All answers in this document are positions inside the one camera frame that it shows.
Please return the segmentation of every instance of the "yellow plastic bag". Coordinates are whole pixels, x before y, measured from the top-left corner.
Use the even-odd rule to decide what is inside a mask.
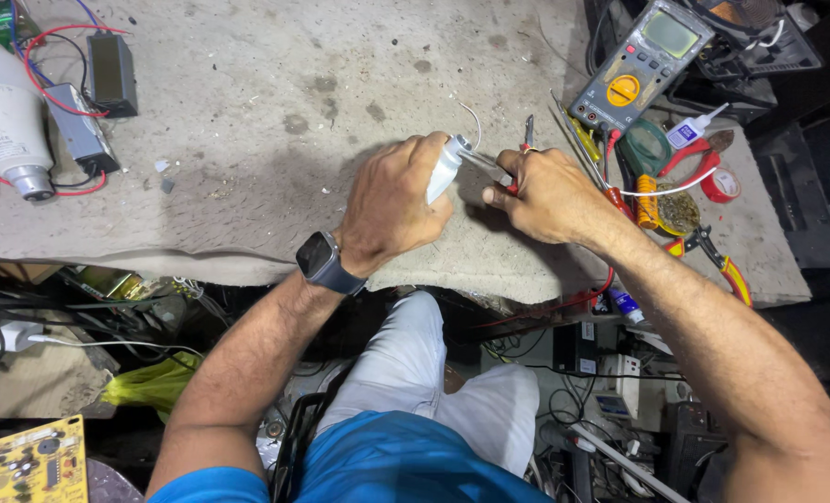
[[[197,369],[200,357],[180,351],[174,355],[182,363]],[[179,395],[194,372],[173,360],[126,372],[113,378],[105,386],[101,399],[115,406],[152,406],[161,421],[166,423]]]

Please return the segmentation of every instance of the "digital multimeter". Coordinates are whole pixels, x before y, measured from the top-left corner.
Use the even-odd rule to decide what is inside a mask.
[[[712,36],[688,9],[654,0],[568,111],[590,129],[626,132]]]

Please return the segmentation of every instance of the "blue wire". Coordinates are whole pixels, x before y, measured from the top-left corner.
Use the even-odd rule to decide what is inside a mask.
[[[20,56],[20,59],[22,60],[24,58],[23,57],[23,51],[20,50],[20,45],[18,45],[18,36],[17,36],[17,28],[16,28],[17,23],[18,23],[18,13],[17,13],[17,9],[14,7],[14,2],[16,2],[16,0],[12,0],[12,42],[14,43],[14,50],[18,52],[18,56]],[[54,85],[54,82],[49,80],[47,76],[42,75],[42,72],[40,71],[39,68],[37,68],[36,63],[33,63],[32,61],[30,61],[29,62],[29,67],[30,67],[31,70],[33,70],[33,72],[36,75],[39,75],[40,78],[43,81],[48,82],[49,86]]]
[[[86,4],[84,4],[84,3],[82,2],[82,0],[77,0],[77,4],[80,4],[80,6],[82,7],[82,9],[83,9],[84,11],[86,11],[86,14],[88,14],[88,18],[92,20],[92,24],[94,24],[94,25],[98,26],[98,23],[95,21],[95,16],[93,16],[93,15],[92,15],[92,11],[88,9],[88,7],[86,6]]]

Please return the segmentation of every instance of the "red tape roll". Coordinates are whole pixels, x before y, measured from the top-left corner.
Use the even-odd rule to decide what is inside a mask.
[[[734,173],[719,168],[700,182],[700,188],[712,202],[729,202],[741,195],[741,184]]]

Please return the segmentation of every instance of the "blue shirt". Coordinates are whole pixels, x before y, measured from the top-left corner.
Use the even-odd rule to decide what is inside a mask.
[[[439,422],[403,412],[364,412],[313,440],[295,501],[542,501],[550,498],[480,459]],[[241,468],[197,470],[149,503],[269,500],[262,479]]]

